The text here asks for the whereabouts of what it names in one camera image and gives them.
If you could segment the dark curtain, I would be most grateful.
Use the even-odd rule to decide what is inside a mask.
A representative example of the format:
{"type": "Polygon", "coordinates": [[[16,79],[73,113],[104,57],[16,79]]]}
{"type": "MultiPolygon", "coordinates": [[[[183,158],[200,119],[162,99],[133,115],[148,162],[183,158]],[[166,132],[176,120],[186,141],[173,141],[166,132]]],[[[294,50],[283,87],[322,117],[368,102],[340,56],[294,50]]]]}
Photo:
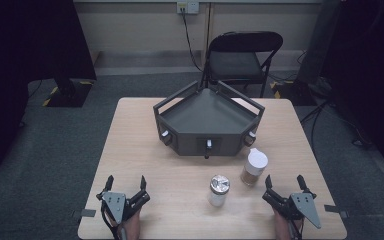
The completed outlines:
{"type": "Polygon", "coordinates": [[[324,71],[384,157],[384,0],[345,0],[324,71]]]}
{"type": "Polygon", "coordinates": [[[28,101],[28,84],[96,78],[73,0],[0,0],[0,165],[28,101]]]}

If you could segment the white lid spice jar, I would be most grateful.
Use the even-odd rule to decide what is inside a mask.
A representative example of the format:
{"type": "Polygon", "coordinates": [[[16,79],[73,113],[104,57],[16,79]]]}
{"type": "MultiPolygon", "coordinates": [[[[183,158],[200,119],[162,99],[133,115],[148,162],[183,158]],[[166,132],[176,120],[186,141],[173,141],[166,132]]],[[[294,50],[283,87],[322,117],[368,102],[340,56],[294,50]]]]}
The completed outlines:
{"type": "Polygon", "coordinates": [[[253,186],[259,180],[267,165],[268,157],[266,154],[257,148],[252,148],[240,175],[242,182],[248,186],[253,186]]]}

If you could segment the person's left hand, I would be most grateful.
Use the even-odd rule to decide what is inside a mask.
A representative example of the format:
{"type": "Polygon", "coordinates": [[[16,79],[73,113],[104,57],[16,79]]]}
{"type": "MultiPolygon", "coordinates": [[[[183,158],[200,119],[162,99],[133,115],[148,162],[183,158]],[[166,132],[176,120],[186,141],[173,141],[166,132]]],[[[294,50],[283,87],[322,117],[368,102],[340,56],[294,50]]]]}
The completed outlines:
{"type": "Polygon", "coordinates": [[[117,228],[117,236],[121,240],[140,239],[140,212],[136,212],[131,218],[121,224],[112,221],[111,225],[117,228]]]}

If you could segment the person's right hand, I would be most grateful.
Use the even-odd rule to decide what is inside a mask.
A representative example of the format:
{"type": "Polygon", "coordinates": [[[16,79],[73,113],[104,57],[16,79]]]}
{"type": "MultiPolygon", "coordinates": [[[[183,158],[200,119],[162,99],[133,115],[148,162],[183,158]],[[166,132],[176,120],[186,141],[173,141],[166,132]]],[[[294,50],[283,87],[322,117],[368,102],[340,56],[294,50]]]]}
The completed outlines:
{"type": "Polygon", "coordinates": [[[297,233],[290,228],[289,221],[276,209],[273,209],[273,212],[276,240],[292,240],[296,237],[297,233]]]}

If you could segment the black folding chair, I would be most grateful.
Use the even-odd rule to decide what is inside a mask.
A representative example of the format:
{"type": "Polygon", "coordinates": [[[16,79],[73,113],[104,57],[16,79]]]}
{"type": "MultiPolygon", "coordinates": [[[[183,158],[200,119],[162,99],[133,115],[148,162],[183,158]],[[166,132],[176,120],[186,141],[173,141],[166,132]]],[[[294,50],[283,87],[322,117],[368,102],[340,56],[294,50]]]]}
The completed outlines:
{"type": "Polygon", "coordinates": [[[223,33],[207,49],[200,86],[219,81],[244,87],[260,84],[262,97],[272,59],[282,45],[283,37],[273,31],[223,33]]]}

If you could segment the silver lid glass shaker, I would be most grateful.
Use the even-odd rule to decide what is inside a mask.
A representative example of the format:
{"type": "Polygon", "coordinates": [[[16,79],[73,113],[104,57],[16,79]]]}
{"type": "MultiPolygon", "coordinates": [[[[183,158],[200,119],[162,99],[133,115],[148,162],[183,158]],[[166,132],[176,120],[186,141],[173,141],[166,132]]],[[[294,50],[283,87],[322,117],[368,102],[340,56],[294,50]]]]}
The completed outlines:
{"type": "Polygon", "coordinates": [[[214,175],[209,183],[208,201],[214,207],[221,207],[230,190],[230,180],[224,175],[214,175]]]}

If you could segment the grey curtain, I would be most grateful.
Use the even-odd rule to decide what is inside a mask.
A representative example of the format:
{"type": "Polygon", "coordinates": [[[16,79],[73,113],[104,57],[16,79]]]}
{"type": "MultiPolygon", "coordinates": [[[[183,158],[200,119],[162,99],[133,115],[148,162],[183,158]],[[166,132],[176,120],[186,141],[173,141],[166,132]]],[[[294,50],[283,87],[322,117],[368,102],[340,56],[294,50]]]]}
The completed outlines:
{"type": "Polygon", "coordinates": [[[322,0],[297,81],[314,84],[319,77],[340,15],[341,0],[322,0]]]}

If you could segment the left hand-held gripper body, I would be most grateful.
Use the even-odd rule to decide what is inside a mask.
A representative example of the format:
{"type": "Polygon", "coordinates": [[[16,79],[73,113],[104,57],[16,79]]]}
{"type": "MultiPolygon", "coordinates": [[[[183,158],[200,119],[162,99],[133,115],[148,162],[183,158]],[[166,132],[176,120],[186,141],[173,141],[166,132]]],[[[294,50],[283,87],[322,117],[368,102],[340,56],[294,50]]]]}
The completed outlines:
{"type": "Polygon", "coordinates": [[[150,200],[150,196],[145,190],[140,190],[130,199],[124,193],[103,191],[97,195],[97,199],[102,202],[110,218],[120,224],[138,212],[150,200]]]}

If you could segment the grey tape strip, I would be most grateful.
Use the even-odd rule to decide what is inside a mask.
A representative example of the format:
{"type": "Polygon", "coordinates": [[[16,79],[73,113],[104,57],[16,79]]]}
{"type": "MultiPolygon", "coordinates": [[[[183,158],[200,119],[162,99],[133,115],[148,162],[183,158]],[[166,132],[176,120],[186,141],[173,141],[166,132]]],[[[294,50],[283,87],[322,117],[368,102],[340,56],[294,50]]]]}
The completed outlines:
{"type": "Polygon", "coordinates": [[[346,210],[341,210],[335,205],[324,205],[326,212],[337,213],[342,219],[349,217],[349,213],[346,210]]]}
{"type": "Polygon", "coordinates": [[[96,214],[96,211],[93,209],[81,209],[81,210],[75,210],[72,213],[72,217],[76,219],[81,219],[82,217],[94,217],[96,214]]]}

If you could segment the white wall socket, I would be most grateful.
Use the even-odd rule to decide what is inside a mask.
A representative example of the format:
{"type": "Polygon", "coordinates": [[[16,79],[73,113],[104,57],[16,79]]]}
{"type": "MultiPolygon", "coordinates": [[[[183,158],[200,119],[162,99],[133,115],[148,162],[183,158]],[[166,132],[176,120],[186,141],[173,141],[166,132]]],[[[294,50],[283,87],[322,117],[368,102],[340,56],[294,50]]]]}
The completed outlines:
{"type": "Polygon", "coordinates": [[[177,2],[176,10],[178,14],[198,14],[200,4],[198,2],[177,2]]]}

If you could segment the dark grey hexagonal tray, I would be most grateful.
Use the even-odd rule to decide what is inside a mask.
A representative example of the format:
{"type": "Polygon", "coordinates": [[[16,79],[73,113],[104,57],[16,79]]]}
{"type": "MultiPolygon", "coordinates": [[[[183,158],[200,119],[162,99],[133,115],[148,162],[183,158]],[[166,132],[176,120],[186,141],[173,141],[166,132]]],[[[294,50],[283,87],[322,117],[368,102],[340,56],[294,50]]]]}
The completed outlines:
{"type": "Polygon", "coordinates": [[[153,106],[159,139],[180,156],[235,156],[251,146],[265,107],[223,82],[193,82],[153,106]]]}

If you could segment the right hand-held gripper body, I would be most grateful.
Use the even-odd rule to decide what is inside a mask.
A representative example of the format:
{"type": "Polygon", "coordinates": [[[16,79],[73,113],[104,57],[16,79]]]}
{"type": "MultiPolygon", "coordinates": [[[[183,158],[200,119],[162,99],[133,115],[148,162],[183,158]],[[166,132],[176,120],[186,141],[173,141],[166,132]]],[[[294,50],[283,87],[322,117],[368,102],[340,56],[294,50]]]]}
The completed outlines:
{"type": "Polygon", "coordinates": [[[288,198],[281,197],[272,189],[267,189],[262,198],[287,220],[306,218],[317,229],[321,228],[321,221],[317,213],[311,192],[292,193],[288,198]]]}

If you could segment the black stand base yellow stripes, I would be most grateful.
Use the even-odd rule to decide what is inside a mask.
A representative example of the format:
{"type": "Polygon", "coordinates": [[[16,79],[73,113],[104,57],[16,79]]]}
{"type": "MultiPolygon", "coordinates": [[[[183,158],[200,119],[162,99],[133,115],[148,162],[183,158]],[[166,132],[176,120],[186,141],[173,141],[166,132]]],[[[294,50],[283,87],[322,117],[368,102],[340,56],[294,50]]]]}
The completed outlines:
{"type": "Polygon", "coordinates": [[[294,106],[315,106],[310,90],[306,85],[294,81],[273,81],[270,88],[276,99],[288,99],[294,106]]]}
{"type": "Polygon", "coordinates": [[[69,89],[65,89],[63,92],[61,92],[58,87],[54,87],[44,101],[43,106],[81,108],[93,84],[93,81],[74,81],[71,83],[69,89]]]}

